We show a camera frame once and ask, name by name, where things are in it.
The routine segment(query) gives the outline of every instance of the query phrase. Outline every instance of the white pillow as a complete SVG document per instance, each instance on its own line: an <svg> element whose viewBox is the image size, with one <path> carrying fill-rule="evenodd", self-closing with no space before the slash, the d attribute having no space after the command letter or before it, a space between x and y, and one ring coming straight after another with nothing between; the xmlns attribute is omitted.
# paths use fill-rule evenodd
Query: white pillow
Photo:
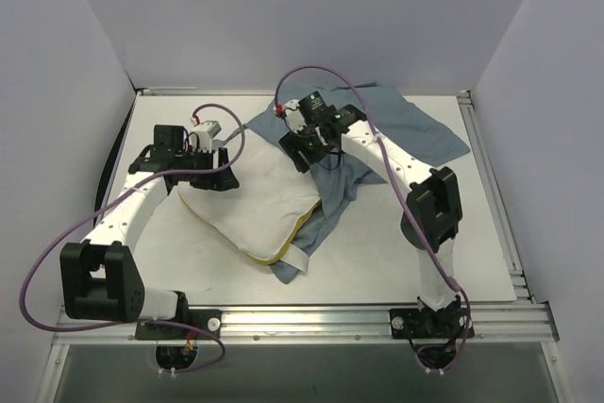
<svg viewBox="0 0 604 403"><path fill-rule="evenodd" d="M226 146L230 158L239 144L235 138ZM306 272L309 258L291 241L320 202L310 173L298 173L280 149L249 129L232 169L239 189L219 193L183 183L181 200L256 263L283 260Z"/></svg>

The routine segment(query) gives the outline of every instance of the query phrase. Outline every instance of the yellow edge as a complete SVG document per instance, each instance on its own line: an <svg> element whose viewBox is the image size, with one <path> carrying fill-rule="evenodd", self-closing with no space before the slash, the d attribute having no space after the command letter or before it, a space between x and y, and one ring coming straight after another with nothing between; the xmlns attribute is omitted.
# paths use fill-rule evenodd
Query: yellow edge
<svg viewBox="0 0 604 403"><path fill-rule="evenodd" d="M178 198L180 199L180 201L182 202L182 204L187 207L187 209L189 209L190 212L192 212L195 217L197 217L198 219L200 219L201 221L210 224L208 221L206 221L203 217L201 217L199 214L197 214L195 212L195 210L193 208L191 208L191 206L185 201L184 198L182 198L182 195L180 193L178 193ZM283 256L287 253L287 249L290 247L290 244L292 243L292 241L294 240L294 236L295 234L298 232L298 230L300 228L302 228L302 226L304 225L304 223L306 221L309 220L310 215L312 214L312 212L314 211L315 208L317 208L319 205L321 204L321 200L319 200L317 203L315 203L312 208L310 208L310 210L305 213L302 214L300 216L300 218L295 222L294 225L294 230L292 231L292 234L288 237L287 240L285 240L285 244L281 246L281 249L279 250L279 253L277 254L276 257L274 257L273 259L270 260L261 260L261 259L257 259L255 257L252 257L249 254L245 254L247 257L249 257L253 262L257 263L257 264L262 264L262 265L269 265L269 264L273 264L278 262L279 260L281 260L283 258Z"/></svg>

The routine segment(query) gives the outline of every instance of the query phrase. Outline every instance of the blue cloth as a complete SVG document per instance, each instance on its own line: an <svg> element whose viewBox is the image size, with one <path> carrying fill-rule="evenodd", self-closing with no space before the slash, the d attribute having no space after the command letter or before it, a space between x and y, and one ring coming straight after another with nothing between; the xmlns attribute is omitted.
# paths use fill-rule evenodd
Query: blue cloth
<svg viewBox="0 0 604 403"><path fill-rule="evenodd" d="M361 104L348 88L326 89L310 85L284 85L279 101L285 104L291 99L302 99L318 90L326 104L339 109L352 104L361 109ZM463 156L470 148L447 126L437 122L422 110L403 98L396 89L378 87L375 84L359 86L359 90L376 122L377 128L410 155L434 167ZM273 103L246 125L267 142L278 146L278 141L287 134L284 122L273 111ZM338 158L328 156L320 165L312 165L310 172L321 196L321 206L298 230L292 244L309 256L321 245L336 227L340 216L357 198L359 184L383 183L384 180L364 163L349 155L342 157L335 170ZM283 283L289 283L297 270L287 263L278 261L271 265L273 272Z"/></svg>

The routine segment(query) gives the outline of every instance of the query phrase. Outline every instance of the white table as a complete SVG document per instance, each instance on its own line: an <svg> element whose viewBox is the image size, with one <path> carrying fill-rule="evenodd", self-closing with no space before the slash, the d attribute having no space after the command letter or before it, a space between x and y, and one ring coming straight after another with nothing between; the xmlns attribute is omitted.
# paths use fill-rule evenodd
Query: white table
<svg viewBox="0 0 604 403"><path fill-rule="evenodd" d="M193 108L208 102L230 107L245 122L271 99L266 95L140 95L109 198L122 188L129 163L152 142L155 124L189 126ZM407 99L470 144L455 97ZM220 121L223 138L235 127L218 109L204 113ZM458 176L463 208L455 245L456 279L474 302L513 301L512 280L475 157L468 154L447 165ZM252 262L195 217L173 191L147 225L135 259L145 285L183 291L190 303L198 305L411 303L419 293L417 256L400 232L400 217L401 208L388 185L360 187L358 199L311 257L308 273L284 285L268 267Z"/></svg>

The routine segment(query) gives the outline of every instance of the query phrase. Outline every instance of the wall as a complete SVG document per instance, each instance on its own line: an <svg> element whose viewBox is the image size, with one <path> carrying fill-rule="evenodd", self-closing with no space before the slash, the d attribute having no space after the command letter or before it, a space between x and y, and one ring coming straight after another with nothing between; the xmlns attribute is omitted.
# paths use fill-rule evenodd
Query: wall
<svg viewBox="0 0 604 403"><path fill-rule="evenodd" d="M522 0L89 2L137 87L272 89L323 63L435 94L476 85Z"/></svg>
<svg viewBox="0 0 604 403"><path fill-rule="evenodd" d="M531 289L549 299L576 401L604 392L604 9L525 0L476 88Z"/></svg>
<svg viewBox="0 0 604 403"><path fill-rule="evenodd" d="M22 320L34 259L92 209L110 147L134 98L86 0L0 0L0 399L33 401L51 336ZM29 306L54 323L59 259Z"/></svg>

